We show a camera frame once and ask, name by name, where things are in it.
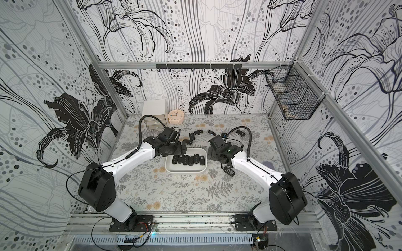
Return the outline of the black car key front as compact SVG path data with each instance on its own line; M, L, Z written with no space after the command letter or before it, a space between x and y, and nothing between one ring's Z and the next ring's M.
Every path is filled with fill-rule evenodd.
M189 156L185 155L183 165L188 165L188 161L189 161Z

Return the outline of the silver black bmw key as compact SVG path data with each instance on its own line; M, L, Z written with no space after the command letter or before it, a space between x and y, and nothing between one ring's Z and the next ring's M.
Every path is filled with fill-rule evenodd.
M223 170L230 177L233 177L235 175L235 171L232 168L228 167L228 166L224 167Z

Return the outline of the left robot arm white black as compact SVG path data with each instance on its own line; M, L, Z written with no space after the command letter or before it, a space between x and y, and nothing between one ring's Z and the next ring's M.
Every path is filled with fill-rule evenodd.
M180 132L179 128L166 127L158 136L145 139L140 133L140 144L132 151L103 164L90 164L83 172L78 195L97 212L120 223L134 221L135 210L117 196L117 182L134 168L158 156L185 153L186 148L179 141Z

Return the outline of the white storage tray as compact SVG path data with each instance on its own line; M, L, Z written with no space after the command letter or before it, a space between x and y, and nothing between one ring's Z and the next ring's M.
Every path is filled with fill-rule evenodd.
M189 148L185 154L165 158L165 169L173 174L198 175L207 168L207 152L203 148Z

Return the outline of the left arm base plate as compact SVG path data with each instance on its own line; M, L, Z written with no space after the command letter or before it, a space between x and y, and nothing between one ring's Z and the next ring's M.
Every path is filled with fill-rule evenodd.
M150 231L153 224L154 216L152 215L136 215L131 216L126 222L119 222L112 218L109 227L110 232L144 232Z

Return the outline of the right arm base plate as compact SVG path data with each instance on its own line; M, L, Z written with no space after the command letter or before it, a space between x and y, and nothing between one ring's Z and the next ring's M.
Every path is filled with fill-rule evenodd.
M235 229L239 232L245 231L276 231L277 225L275 220L265 223L259 222L253 215L235 214L231 223L235 225Z

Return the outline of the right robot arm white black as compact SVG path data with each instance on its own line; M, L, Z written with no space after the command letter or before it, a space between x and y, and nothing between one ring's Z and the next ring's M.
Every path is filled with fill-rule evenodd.
M268 191L268 201L254 206L249 212L249 222L261 225L278 221L290 225L298 223L298 214L308 202L297 177L291 173L280 173L264 166L250 156L251 143L247 150L231 144L221 136L208 141L213 156L222 165L245 173Z

